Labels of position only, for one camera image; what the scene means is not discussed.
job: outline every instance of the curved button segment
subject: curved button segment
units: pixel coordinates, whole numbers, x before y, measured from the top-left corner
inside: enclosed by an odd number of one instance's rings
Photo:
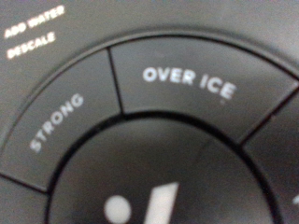
[[[285,224],[299,223],[298,108],[299,95],[246,145],[274,191]]]
[[[48,197],[0,179],[0,223],[43,224]]]
[[[112,56],[126,113],[184,113],[236,142],[298,86],[272,64],[211,41],[154,38],[117,46]]]
[[[29,106],[8,138],[1,173],[46,190],[70,146],[118,113],[107,52],[101,51],[62,73]]]

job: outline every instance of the circular dial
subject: circular dial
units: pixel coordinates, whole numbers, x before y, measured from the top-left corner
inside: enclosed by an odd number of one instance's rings
[[[230,148],[181,121],[133,119],[87,141],[60,174],[54,223],[271,223]]]

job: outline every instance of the white icon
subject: white icon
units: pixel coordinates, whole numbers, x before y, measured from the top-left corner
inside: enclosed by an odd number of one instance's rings
[[[106,219],[113,224],[124,224],[129,221],[131,210],[129,201],[120,195],[108,198],[104,205]]]
[[[168,224],[177,192],[178,182],[153,188],[144,224]]]
[[[168,224],[178,192],[178,182],[161,185],[151,190],[144,224]],[[128,200],[120,195],[107,199],[104,205],[106,219],[112,224],[127,223],[132,214]]]
[[[294,197],[292,199],[292,203],[295,204],[295,205],[299,205],[299,195],[297,195],[296,197]]]

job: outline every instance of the over ice button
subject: over ice button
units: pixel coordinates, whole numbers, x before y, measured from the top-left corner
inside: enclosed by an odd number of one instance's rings
[[[298,85],[243,50],[190,38],[152,38],[112,48],[126,113],[199,118],[236,142]]]
[[[106,51],[75,64],[29,106],[8,138],[1,173],[46,190],[65,152],[120,112]]]

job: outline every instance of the button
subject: button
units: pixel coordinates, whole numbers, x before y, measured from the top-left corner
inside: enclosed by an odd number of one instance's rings
[[[70,146],[120,113],[106,51],[75,64],[29,106],[8,138],[1,172],[46,190]]]
[[[246,145],[274,191],[285,224],[299,223],[299,95]]]
[[[272,64],[211,41],[154,38],[112,56],[126,113],[183,113],[238,143],[298,86]]]
[[[137,119],[85,143],[53,191],[56,223],[263,223],[268,205],[229,148],[179,121]]]
[[[0,179],[0,223],[43,224],[48,197]]]

